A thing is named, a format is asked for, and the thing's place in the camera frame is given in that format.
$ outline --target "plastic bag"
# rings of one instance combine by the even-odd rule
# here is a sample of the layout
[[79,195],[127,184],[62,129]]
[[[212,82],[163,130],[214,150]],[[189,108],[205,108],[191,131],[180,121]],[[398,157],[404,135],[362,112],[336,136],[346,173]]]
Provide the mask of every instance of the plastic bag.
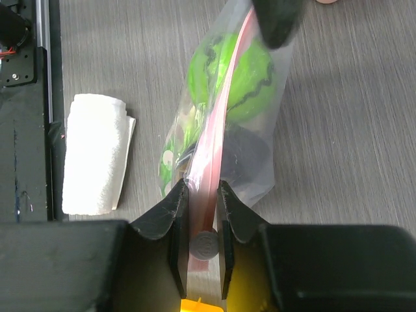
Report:
[[212,231],[219,178],[248,206],[274,186],[272,135],[292,46],[268,50],[251,2],[229,0],[196,49],[159,167],[163,196],[182,177],[190,189],[191,242]]

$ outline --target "gray wood floor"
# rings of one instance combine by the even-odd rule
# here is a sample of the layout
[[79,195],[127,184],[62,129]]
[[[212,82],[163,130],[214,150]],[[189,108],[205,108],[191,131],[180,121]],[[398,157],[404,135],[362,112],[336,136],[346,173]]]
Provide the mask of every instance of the gray wood floor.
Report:
[[[124,100],[137,127],[120,208],[160,200],[157,165],[187,64],[224,0],[60,0],[66,106]],[[416,235],[416,1],[308,3],[275,135],[271,222],[387,223]],[[218,265],[189,295],[217,302]]]

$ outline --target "folded white cloth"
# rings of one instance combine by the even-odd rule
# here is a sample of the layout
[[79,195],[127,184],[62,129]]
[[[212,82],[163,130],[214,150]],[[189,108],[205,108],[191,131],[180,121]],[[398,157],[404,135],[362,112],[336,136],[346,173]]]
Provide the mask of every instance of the folded white cloth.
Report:
[[117,208],[135,124],[119,99],[75,96],[66,125],[64,213],[102,215]]

